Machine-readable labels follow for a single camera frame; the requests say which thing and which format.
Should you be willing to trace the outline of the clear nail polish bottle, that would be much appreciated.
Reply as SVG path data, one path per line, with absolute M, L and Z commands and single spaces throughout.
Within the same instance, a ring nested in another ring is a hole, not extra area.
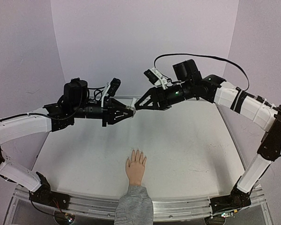
M 127 110 L 127 113 L 129 115 L 129 117 L 134 117 L 134 115 L 136 114 L 136 110 L 134 107 L 131 107 L 131 106 L 127 106 L 126 107 L 126 110 Z

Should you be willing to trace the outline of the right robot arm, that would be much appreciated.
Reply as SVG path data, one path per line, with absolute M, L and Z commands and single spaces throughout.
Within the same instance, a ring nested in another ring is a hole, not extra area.
M 235 190 L 249 193 L 272 162 L 281 156 L 281 105 L 276 107 L 261 96 L 254 96 L 216 75 L 202 78 L 194 60 L 173 65 L 178 83 L 167 85 L 157 68 L 145 71 L 154 85 L 136 103 L 136 110 L 167 110 L 172 105 L 195 98 L 224 106 L 261 127 L 265 134 Z

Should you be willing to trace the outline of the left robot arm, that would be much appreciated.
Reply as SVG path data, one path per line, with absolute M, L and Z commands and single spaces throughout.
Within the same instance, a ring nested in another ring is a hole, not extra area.
M 101 98 L 96 100 L 89 96 L 88 83 L 74 78 L 64 85 L 64 93 L 57 103 L 0 119 L 0 176 L 35 193 L 42 204 L 51 204 L 54 195 L 46 178 L 41 173 L 14 162 L 3 151 L 2 144 L 32 134 L 60 131 L 74 125 L 76 118 L 98 119 L 105 127 L 133 117 L 135 98 L 130 105 L 114 99 L 120 84 L 121 81 L 114 78 L 99 92 Z

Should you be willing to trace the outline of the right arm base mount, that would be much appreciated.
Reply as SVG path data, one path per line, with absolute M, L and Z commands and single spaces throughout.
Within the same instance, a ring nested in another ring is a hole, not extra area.
M 247 196 L 225 195 L 210 199 L 212 215 L 220 215 L 224 212 L 232 212 L 250 206 L 251 200 Z

